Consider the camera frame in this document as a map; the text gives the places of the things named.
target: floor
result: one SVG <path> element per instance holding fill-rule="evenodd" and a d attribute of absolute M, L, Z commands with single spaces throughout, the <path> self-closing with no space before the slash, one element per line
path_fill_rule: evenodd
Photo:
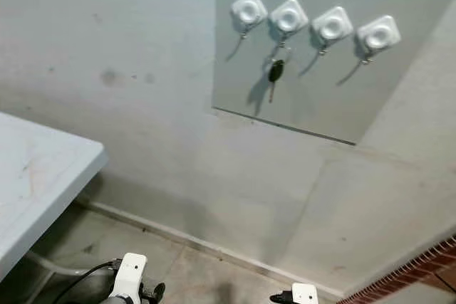
<path fill-rule="evenodd" d="M 71 205 L 32 248 L 58 265 L 90 268 L 126 251 L 145 254 L 146 288 L 164 281 L 163 304 L 267 304 L 271 294 L 290 289 L 253 271 L 209 256 L 78 205 Z M 31 293 L 43 269 L 26 258 L 0 283 L 2 304 L 21 304 Z M 34 304 L 49 304 L 72 277 L 54 276 Z M 94 276 L 80 283 L 60 302 L 99 303 L 109 292 L 112 278 Z M 320 304 L 333 302 L 319 298 Z M 381 304 L 455 304 L 443 290 L 416 284 Z"/>

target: car key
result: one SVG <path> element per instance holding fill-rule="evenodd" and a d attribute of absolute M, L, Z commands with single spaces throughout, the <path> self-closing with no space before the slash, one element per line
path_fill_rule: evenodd
<path fill-rule="evenodd" d="M 282 73 L 284 72 L 284 64 L 284 60 L 277 60 L 272 63 L 271 70 L 268 74 L 268 80 L 270 83 L 272 83 L 271 93 L 269 94 L 269 103 L 272 103 L 272 99 L 274 97 L 274 88 L 276 87 L 276 81 L 280 79 Z"/>

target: baseboard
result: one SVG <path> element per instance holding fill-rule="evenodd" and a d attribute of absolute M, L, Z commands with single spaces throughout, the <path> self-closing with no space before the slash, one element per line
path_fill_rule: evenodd
<path fill-rule="evenodd" d="M 96 211 L 100 214 L 109 216 L 118 221 L 122 221 L 133 226 L 138 226 L 148 231 L 153 232 L 154 234 L 160 235 L 171 241 L 181 243 L 183 245 L 189 246 L 191 248 L 197 249 L 204 253 L 216 256 L 217 258 L 222 258 L 225 261 L 233 263 L 235 265 L 241 266 L 248 270 L 262 274 L 263 276 L 268 276 L 282 283 L 311 283 L 314 284 L 318 289 L 318 295 L 327 298 L 329 300 L 340 300 L 343 297 L 341 291 L 329 288 L 327 286 L 315 283 L 309 279 L 305 279 L 289 272 L 283 271 L 279 268 L 275 268 L 260 261 L 254 260 L 252 258 L 247 258 L 241 256 L 238 253 L 230 251 L 228 249 L 222 248 L 218 245 L 204 241 L 189 234 L 178 231 L 162 224 L 158 224 L 154 221 L 144 219 L 143 217 L 130 214 L 126 211 L 116 209 L 113 206 L 103 204 L 96 201 L 90 201 L 85 197 L 78 197 L 76 200 L 80 205 L 84 206 L 87 209 Z"/>

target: wire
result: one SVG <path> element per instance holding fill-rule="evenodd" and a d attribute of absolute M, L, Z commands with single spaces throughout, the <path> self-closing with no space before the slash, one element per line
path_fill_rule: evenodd
<path fill-rule="evenodd" d="M 456 288 L 453 288 L 447 281 L 445 281 L 445 279 L 443 279 L 441 276 L 439 276 L 438 274 L 434 273 L 435 276 L 439 279 L 439 281 L 441 281 L 442 283 L 444 283 L 448 288 L 451 289 L 451 291 L 453 291 L 453 293 L 456 293 Z"/>
<path fill-rule="evenodd" d="M 90 275 L 91 273 L 95 272 L 96 270 L 99 270 L 100 268 L 103 268 L 103 267 L 108 267 L 108 266 L 112 266 L 113 265 L 113 262 L 112 261 L 108 261 L 107 263 L 102 263 L 98 266 L 95 266 L 94 268 L 88 270 L 87 272 L 85 272 L 83 275 L 81 275 L 78 279 L 76 279 L 75 281 L 73 281 L 70 285 L 68 285 L 65 290 L 63 290 L 62 292 L 60 292 L 60 294 L 56 297 L 56 299 L 54 299 L 54 301 L 52 302 L 52 304 L 57 304 L 58 300 L 60 298 L 63 297 L 63 295 L 65 295 L 73 286 L 75 286 L 77 283 L 79 283 L 81 280 L 83 280 L 85 277 L 87 277 L 88 275 Z"/>

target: gray panel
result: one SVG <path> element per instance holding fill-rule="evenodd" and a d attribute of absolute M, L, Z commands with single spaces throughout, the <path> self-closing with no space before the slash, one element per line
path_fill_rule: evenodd
<path fill-rule="evenodd" d="M 331 46 L 326 56 L 317 57 L 316 44 L 306 27 L 288 40 L 293 59 L 276 84 L 273 103 L 269 103 L 269 82 L 262 65 L 276 45 L 276 31 L 268 21 L 261 23 L 232 55 L 239 39 L 229 14 L 233 1 L 217 0 L 212 105 L 347 142 L 357 142 L 363 136 L 450 2 L 299 0 L 310 19 L 333 6 L 345 7 L 355 28 L 390 14 L 403 40 L 376 56 L 370 65 L 357 68 L 360 54 L 352 36 Z M 283 1 L 263 0 L 269 12 Z"/>

